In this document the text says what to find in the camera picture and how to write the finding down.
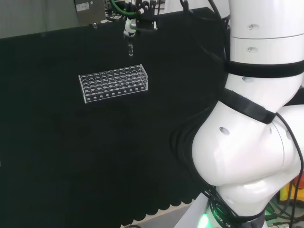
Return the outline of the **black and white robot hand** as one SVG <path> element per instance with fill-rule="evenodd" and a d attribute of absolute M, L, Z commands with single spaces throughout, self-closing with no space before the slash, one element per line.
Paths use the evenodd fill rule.
<path fill-rule="evenodd" d="M 155 0 L 125 0 L 126 12 L 124 35 L 133 38 L 137 31 L 157 30 Z"/>

